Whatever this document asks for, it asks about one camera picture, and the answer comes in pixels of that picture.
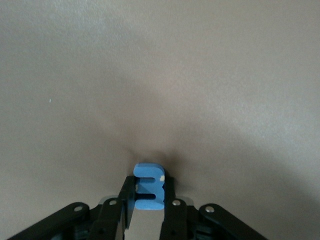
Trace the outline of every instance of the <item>black mechanical arm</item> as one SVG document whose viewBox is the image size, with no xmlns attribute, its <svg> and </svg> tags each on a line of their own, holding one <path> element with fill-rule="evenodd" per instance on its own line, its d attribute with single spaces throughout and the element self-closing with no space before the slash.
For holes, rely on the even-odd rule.
<svg viewBox="0 0 320 240">
<path fill-rule="evenodd" d="M 90 209 L 72 203 L 8 240 L 124 240 L 135 202 L 138 178 L 127 176 L 117 197 Z M 267 240 L 221 206 L 197 210 L 176 198 L 174 178 L 165 176 L 164 221 L 160 240 Z"/>
</svg>

